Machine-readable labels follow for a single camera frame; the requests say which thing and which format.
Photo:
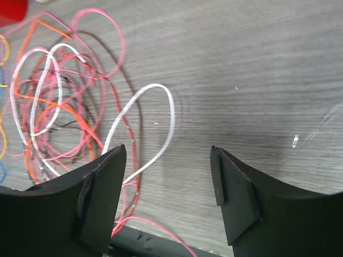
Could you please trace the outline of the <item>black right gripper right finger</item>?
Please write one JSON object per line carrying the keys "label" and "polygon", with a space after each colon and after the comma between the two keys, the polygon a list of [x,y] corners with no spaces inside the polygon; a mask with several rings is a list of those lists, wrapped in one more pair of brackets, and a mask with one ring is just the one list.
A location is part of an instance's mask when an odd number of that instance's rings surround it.
{"label": "black right gripper right finger", "polygon": [[235,256],[342,256],[342,193],[284,183],[219,147],[210,165]]}

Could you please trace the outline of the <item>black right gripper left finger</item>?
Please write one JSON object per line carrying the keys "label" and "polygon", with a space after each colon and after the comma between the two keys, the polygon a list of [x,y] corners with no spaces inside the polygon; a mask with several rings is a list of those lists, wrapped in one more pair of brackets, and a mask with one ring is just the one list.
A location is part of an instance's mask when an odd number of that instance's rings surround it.
{"label": "black right gripper left finger", "polygon": [[121,145],[24,191],[2,186],[1,256],[106,254],[125,166]]}

